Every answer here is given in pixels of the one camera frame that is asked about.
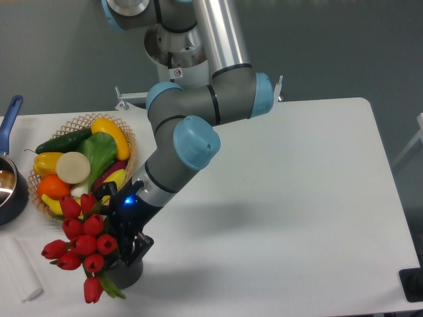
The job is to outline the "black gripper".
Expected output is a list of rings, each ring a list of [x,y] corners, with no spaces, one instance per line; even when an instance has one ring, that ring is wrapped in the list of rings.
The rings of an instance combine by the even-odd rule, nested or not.
[[[144,226],[163,208],[154,206],[138,191],[143,190],[146,181],[130,179],[120,191],[116,182],[104,182],[92,194],[101,203],[101,211],[109,211],[110,224],[121,249],[121,259],[127,265],[143,259],[154,245],[154,240],[144,234]]]

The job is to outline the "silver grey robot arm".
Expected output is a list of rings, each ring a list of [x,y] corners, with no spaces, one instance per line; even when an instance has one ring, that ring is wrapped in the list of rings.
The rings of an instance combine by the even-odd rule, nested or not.
[[[144,226],[205,168],[220,148],[214,127],[267,114],[275,97],[264,73],[253,70],[233,1],[103,1],[108,22],[156,33],[152,58],[169,69],[208,63],[211,79],[186,88],[174,81],[153,86],[145,99],[157,145],[112,198],[111,222],[122,261],[146,253]]]

